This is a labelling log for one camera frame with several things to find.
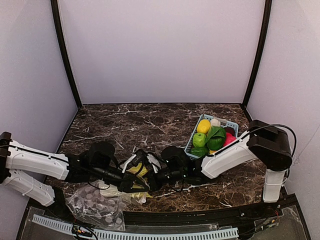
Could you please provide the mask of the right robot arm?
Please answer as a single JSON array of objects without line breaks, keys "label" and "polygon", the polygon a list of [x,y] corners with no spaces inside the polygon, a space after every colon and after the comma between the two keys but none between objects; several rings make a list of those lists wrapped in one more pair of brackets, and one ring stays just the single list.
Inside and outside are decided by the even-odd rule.
[{"label": "right robot arm", "polygon": [[161,152],[166,167],[149,170],[143,177],[151,191],[157,191],[172,181],[200,186],[242,163],[258,159],[266,167],[262,200],[268,204],[276,203],[296,150],[295,146],[290,146],[287,132],[291,130],[283,124],[267,124],[256,119],[232,143],[197,159],[190,159],[180,147],[169,146]]}]

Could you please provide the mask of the yellow white napa cabbage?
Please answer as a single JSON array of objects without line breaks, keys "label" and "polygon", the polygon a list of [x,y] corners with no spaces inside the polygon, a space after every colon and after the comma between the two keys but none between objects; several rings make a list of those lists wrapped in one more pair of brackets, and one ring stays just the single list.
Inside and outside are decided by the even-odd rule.
[{"label": "yellow white napa cabbage", "polygon": [[[129,170],[126,170],[124,173],[122,173],[122,169],[117,169],[121,174],[123,174],[123,177],[125,174],[132,174],[136,176],[137,178],[143,178],[144,174],[148,172],[145,165],[142,167],[142,164],[139,163],[138,166],[133,166]],[[132,197],[132,198],[152,198],[152,196],[148,192],[121,192],[118,190],[118,186],[120,185],[119,181],[113,181],[110,180],[109,182],[105,183],[105,181],[101,181],[98,183],[98,187],[100,188],[99,192],[104,197],[118,197],[118,196],[126,196],[126,197]]]}]

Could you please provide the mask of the red apple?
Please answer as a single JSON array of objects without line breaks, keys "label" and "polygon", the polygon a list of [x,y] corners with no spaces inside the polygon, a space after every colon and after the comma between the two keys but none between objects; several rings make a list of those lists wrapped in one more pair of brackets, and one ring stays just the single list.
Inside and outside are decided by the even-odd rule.
[{"label": "red apple", "polygon": [[233,136],[231,133],[226,132],[226,138],[225,138],[224,144],[222,146],[226,147],[227,145],[229,145],[232,142],[234,142],[236,139],[237,138],[235,136]]}]

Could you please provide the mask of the clear zip top bag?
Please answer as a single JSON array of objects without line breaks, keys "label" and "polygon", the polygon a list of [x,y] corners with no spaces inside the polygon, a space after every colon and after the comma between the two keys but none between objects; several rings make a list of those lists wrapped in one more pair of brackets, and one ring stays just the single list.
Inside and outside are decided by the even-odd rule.
[{"label": "clear zip top bag", "polygon": [[130,204],[142,205],[147,198],[103,196],[98,187],[99,182],[115,182],[122,179],[123,173],[117,169],[119,168],[111,166],[90,169],[81,167],[67,177],[68,182],[85,184],[66,199],[66,205],[77,220],[106,230],[125,230],[123,210]]}]

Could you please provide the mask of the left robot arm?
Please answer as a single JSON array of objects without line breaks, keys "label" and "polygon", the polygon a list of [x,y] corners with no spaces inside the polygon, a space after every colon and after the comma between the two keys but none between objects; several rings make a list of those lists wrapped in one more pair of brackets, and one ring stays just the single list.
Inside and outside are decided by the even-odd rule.
[{"label": "left robot arm", "polygon": [[75,184],[96,178],[124,193],[149,191],[148,183],[137,172],[120,170],[119,166],[114,146],[106,141],[93,143],[79,155],[65,155],[20,144],[7,131],[0,135],[0,183],[45,207],[55,203],[59,191],[34,179],[28,172]]}]

